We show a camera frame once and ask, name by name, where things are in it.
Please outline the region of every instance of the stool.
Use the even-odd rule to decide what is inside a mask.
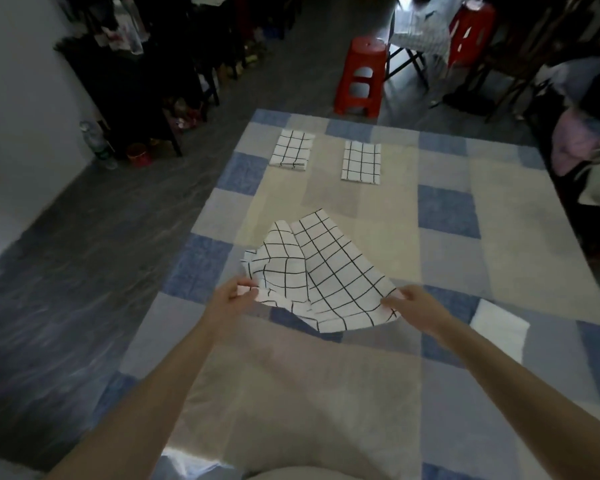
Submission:
[[[373,37],[353,39],[347,53],[333,110],[338,114],[344,114],[348,107],[364,107],[369,118],[377,118],[382,103],[385,62],[386,45],[382,40]],[[361,67],[369,67],[373,72],[371,77],[354,75],[354,72]],[[369,96],[366,98],[350,96],[349,87],[352,82],[368,84]]]
[[[449,25],[451,51],[448,67],[473,65],[489,42],[496,10],[488,3],[463,3]]]

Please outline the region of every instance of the blue and beige checkered tablecloth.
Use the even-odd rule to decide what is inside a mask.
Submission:
[[[281,128],[316,135],[307,171],[268,166]],[[340,179],[344,141],[382,144],[382,183]],[[535,148],[257,110],[96,409],[142,379],[275,220],[323,208],[396,285],[458,319],[486,298],[530,323],[523,364],[600,418],[600,290]],[[280,308],[263,318],[317,332]],[[548,478],[450,352],[403,321],[324,339],[422,358],[426,479]]]

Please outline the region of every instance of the right hand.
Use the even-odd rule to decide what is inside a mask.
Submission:
[[[456,322],[461,323],[423,288],[408,285],[398,290],[404,298],[386,296],[380,303],[398,311],[408,323],[438,341],[442,341],[442,335],[449,326],[455,325]]]

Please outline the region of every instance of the floor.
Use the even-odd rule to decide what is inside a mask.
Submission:
[[[47,470],[76,443],[254,110],[335,117],[349,40],[382,36],[391,10],[388,0],[304,0],[287,39],[185,136],[184,158],[88,168],[0,257],[0,457]],[[378,124],[534,144],[506,111],[486,125],[429,109],[412,68],[385,92]]]

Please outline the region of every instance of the white grid-pattern cloth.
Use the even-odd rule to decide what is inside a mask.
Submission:
[[[306,170],[315,135],[298,130],[282,130],[269,165]]]
[[[394,320],[380,298],[400,296],[320,209],[288,225],[275,222],[264,244],[242,260],[258,282],[256,298],[286,308],[319,332],[366,328]]]
[[[345,141],[343,180],[380,185],[380,144]]]

